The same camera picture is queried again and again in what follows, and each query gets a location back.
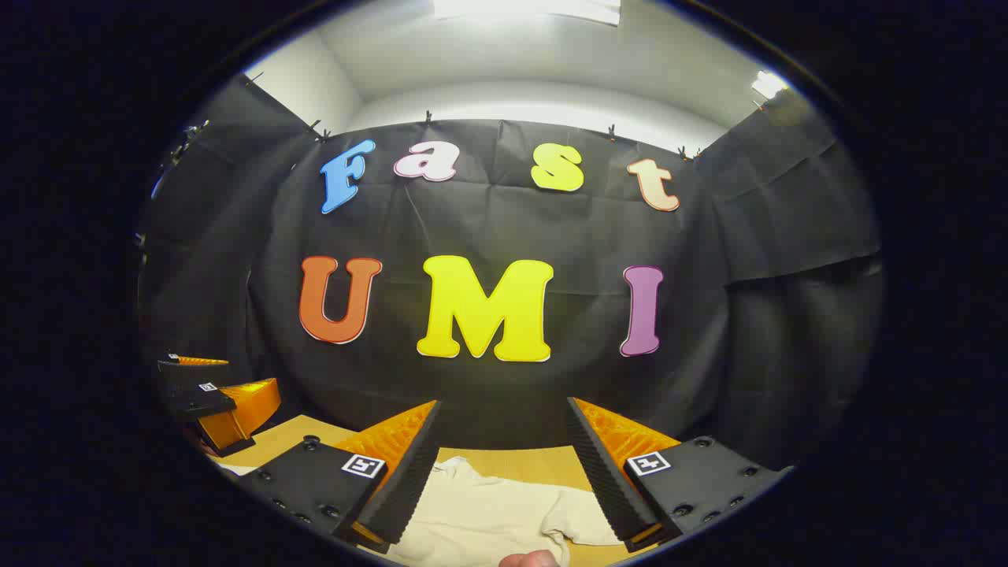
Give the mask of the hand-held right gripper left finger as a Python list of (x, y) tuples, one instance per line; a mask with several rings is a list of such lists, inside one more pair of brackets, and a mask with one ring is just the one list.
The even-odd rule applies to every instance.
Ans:
[(429, 401), (328, 445), (305, 435), (238, 475), (237, 487), (327, 541), (385, 554), (398, 544), (438, 456), (440, 401)]

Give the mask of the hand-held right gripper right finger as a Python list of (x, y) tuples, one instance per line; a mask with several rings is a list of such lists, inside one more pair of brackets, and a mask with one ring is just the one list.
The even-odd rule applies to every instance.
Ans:
[(616, 537), (630, 552), (678, 544), (763, 498), (792, 473), (711, 435), (676, 440), (583, 399), (566, 399), (566, 430)]

